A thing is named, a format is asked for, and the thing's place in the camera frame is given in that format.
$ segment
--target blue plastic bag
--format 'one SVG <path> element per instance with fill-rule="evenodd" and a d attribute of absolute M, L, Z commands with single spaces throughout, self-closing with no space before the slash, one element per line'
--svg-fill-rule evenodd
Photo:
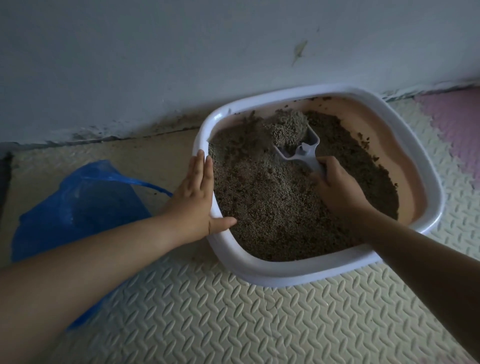
<path fill-rule="evenodd" d="M 53 195 L 20 216 L 12 241 L 12 261 L 151 217 L 131 184 L 172 196 L 163 188 L 122 176 L 108 160 L 89 163 L 67 176 Z M 83 324 L 105 298 L 70 327 Z"/>

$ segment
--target gray plastic scoop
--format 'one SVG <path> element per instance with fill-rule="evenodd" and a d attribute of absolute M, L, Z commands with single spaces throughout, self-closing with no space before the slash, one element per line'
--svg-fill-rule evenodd
<path fill-rule="evenodd" d="M 278 148 L 275 145 L 273 147 L 283 160 L 300 160 L 305 163 L 313 172 L 319 172 L 320 175 L 325 178 L 325 166 L 320 164 L 315 157 L 315 149 L 320 143 L 320 138 L 309 125 L 307 126 L 306 141 L 307 143 L 301 143 L 297 147 L 295 154 L 292 156 L 290 156 L 284 148 Z"/>

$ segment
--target white litter box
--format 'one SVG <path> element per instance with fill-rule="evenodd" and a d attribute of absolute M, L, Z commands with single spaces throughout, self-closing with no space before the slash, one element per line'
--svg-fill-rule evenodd
<path fill-rule="evenodd" d="M 239 124 L 255 110 L 267 117 L 277 109 L 317 110 L 336 115 L 357 139 L 370 141 L 369 153 L 379 157 L 398 185 L 398 220 L 427 233 L 440 219 L 444 194 L 440 179 L 419 140 L 401 117 L 380 97 L 349 85 L 311 85 L 270 92 L 226 104 L 203 122 L 193 146 L 208 152 L 208 140 L 221 129 Z M 215 196 L 211 214 L 221 217 Z M 374 263 L 380 257 L 366 244 L 336 253 L 291 262 L 258 259 L 237 243 L 230 230 L 208 237 L 225 267 L 245 281 L 267 287 L 311 282 Z"/>

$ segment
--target white wall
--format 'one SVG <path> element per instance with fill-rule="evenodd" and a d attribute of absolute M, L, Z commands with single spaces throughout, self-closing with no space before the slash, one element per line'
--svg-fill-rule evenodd
<path fill-rule="evenodd" d="M 0 142 L 154 133 L 296 85 L 478 77 L 479 19 L 478 0 L 5 0 Z"/>

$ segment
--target forearm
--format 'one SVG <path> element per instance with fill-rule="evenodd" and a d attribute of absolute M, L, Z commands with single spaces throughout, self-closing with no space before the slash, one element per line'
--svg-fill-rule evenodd
<path fill-rule="evenodd" d="M 480 360 L 480 263 L 378 211 L 353 215 L 350 224 L 458 342 Z"/>
<path fill-rule="evenodd" d="M 174 246 L 167 222 L 157 217 L 1 270 L 2 357 L 12 363 L 29 358 L 106 293 Z"/>

